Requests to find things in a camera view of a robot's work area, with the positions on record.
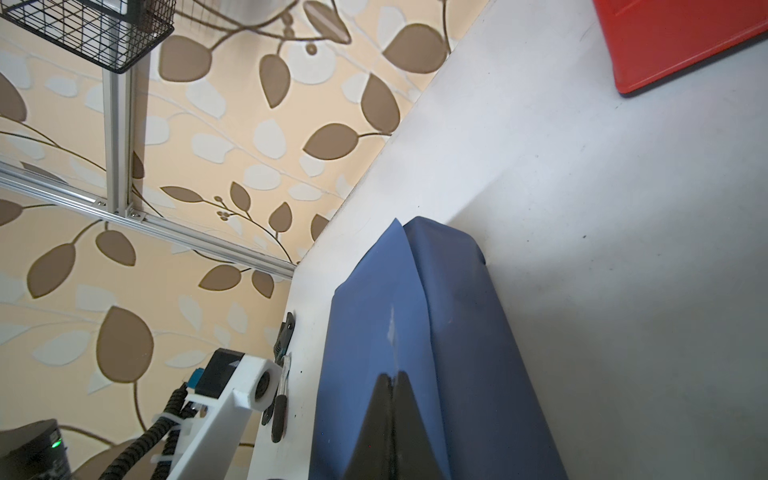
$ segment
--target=black cable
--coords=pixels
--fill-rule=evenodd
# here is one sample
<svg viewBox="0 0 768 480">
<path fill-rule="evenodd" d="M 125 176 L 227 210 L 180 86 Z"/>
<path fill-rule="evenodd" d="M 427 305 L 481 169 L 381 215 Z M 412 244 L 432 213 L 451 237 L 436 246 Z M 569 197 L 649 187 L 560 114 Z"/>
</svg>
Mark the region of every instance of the black cable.
<svg viewBox="0 0 768 480">
<path fill-rule="evenodd" d="M 170 395 L 168 403 L 165 406 L 166 413 L 179 416 L 184 400 L 187 398 L 187 383 L 182 383 L 181 387 L 175 389 Z M 176 422 L 160 417 L 157 421 L 138 439 L 134 440 L 118 457 L 104 470 L 99 480 L 122 480 L 136 463 L 141 460 L 166 433 L 174 426 Z"/>
<path fill-rule="evenodd" d="M 182 419 L 191 419 L 197 414 L 197 410 L 192 407 L 192 402 L 188 402 L 181 410 L 180 417 Z M 179 435 L 181 430 L 172 430 L 168 434 L 168 438 L 165 439 L 165 446 L 163 447 L 163 456 L 171 456 L 176 452 L 176 444 L 179 442 Z M 165 480 L 170 475 L 171 462 L 158 462 L 157 467 L 154 469 L 154 473 L 150 480 Z"/>
</svg>

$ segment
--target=red object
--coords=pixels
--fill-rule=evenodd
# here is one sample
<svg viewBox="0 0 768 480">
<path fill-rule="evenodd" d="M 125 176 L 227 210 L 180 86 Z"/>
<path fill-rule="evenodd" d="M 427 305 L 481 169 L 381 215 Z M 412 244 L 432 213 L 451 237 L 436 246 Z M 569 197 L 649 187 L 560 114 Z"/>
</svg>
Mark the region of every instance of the red object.
<svg viewBox="0 0 768 480">
<path fill-rule="evenodd" d="M 594 5 L 622 94 L 768 31 L 768 0 L 594 0 Z"/>
</svg>

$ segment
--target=wall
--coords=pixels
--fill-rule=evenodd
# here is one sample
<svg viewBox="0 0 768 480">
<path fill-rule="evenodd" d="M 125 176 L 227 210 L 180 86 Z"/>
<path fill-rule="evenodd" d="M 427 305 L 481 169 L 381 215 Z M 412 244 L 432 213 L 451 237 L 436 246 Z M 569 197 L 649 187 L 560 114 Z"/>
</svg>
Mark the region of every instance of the wall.
<svg viewBox="0 0 768 480">
<path fill-rule="evenodd" d="M 56 418 L 80 480 L 215 349 L 272 357 L 288 281 L 244 271 L 213 291 L 232 272 L 205 276 L 211 261 L 193 251 L 6 190 L 0 235 L 0 429 Z M 238 449 L 232 478 L 251 452 Z"/>
<path fill-rule="evenodd" d="M 0 25 L 0 161 L 106 197 L 101 69 Z"/>
<path fill-rule="evenodd" d="M 484 5 L 178 2 L 142 67 L 144 209 L 298 263 Z"/>
</svg>

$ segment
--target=blue fabric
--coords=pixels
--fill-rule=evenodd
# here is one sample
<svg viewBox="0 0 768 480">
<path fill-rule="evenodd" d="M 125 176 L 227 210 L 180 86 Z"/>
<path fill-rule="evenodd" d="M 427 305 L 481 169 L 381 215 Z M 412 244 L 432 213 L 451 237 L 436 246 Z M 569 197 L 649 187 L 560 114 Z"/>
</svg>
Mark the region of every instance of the blue fabric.
<svg viewBox="0 0 768 480">
<path fill-rule="evenodd" d="M 429 305 L 453 480 L 566 479 L 477 243 L 423 217 L 405 231 Z"/>
<path fill-rule="evenodd" d="M 376 377 L 408 373 L 435 458 L 450 479 L 424 290 L 395 220 L 331 303 L 317 393 L 310 480 L 342 477 Z"/>
</svg>

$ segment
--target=black wire basket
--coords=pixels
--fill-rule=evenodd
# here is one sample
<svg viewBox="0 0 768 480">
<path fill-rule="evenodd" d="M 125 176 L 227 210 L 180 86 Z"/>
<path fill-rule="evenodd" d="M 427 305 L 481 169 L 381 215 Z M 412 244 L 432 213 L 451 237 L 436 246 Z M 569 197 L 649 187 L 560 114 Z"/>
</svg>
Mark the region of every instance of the black wire basket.
<svg viewBox="0 0 768 480">
<path fill-rule="evenodd" d="M 176 0 L 0 0 L 0 5 L 6 20 L 119 74 L 173 32 Z"/>
</svg>

